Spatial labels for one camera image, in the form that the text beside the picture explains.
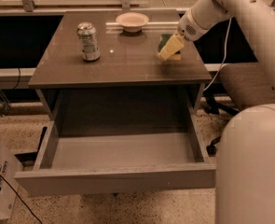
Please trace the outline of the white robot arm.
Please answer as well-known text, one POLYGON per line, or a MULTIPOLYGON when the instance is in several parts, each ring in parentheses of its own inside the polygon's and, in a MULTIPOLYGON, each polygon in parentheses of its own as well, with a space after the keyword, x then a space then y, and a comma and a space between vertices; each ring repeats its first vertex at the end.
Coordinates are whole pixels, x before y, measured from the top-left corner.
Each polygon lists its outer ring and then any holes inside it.
MULTIPOLYGON (((263 0, 199 0, 158 56, 168 60, 220 21, 235 18, 275 93, 275 10, 263 0)), ((223 130, 216 159, 215 224, 275 224, 275 104, 253 105, 223 130)))

